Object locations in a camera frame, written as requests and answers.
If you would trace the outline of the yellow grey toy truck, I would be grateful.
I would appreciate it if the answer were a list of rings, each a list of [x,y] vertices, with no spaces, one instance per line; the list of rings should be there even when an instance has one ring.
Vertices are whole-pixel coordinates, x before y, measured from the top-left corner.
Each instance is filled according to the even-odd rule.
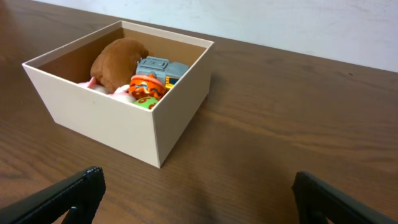
[[[136,68],[136,74],[153,74],[167,90],[170,90],[187,72],[188,65],[170,62],[168,59],[148,56],[142,59]]]

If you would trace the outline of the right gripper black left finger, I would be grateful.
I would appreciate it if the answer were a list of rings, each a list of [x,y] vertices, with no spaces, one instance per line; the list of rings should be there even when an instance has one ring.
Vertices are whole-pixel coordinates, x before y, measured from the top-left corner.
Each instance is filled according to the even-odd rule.
[[[91,223],[106,191],[103,169],[89,167],[1,209],[1,223]]]

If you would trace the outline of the orange lattice ball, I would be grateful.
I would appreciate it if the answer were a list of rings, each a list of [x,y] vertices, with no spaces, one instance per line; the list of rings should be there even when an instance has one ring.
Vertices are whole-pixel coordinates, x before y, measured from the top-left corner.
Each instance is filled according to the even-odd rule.
[[[160,100],[165,92],[165,85],[151,73],[133,75],[128,88],[128,93],[136,99],[152,96]]]

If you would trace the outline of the pink white duck toy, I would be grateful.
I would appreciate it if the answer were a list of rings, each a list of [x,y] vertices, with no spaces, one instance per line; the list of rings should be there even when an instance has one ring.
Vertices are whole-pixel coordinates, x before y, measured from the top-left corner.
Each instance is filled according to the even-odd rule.
[[[109,95],[118,101],[124,101],[128,103],[134,103],[136,101],[136,99],[128,93],[129,85],[123,85],[117,88],[113,93],[109,92],[103,85],[98,83],[95,77],[91,77],[88,82],[81,82],[79,85]]]

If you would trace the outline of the brown plush toy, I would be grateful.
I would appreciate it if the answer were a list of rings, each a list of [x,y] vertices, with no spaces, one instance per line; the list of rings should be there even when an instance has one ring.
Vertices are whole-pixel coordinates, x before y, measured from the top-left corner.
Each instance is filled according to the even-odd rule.
[[[130,37],[117,39],[107,45],[93,62],[90,75],[110,93],[127,85],[141,59],[153,56],[141,42]]]

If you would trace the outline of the green numbered dice ball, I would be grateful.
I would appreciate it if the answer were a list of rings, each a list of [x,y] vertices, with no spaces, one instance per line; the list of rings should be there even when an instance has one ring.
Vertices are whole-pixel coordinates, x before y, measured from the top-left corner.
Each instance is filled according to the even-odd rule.
[[[142,108],[146,108],[148,110],[151,110],[157,103],[158,99],[153,96],[146,96],[143,98],[140,98],[134,102],[135,105],[140,106]]]

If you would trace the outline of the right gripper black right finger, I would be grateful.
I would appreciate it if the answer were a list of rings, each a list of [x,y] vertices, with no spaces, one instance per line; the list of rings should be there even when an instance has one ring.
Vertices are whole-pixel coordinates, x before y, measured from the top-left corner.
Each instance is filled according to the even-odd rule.
[[[383,224],[395,220],[371,209],[309,172],[296,173],[292,190],[300,224]]]

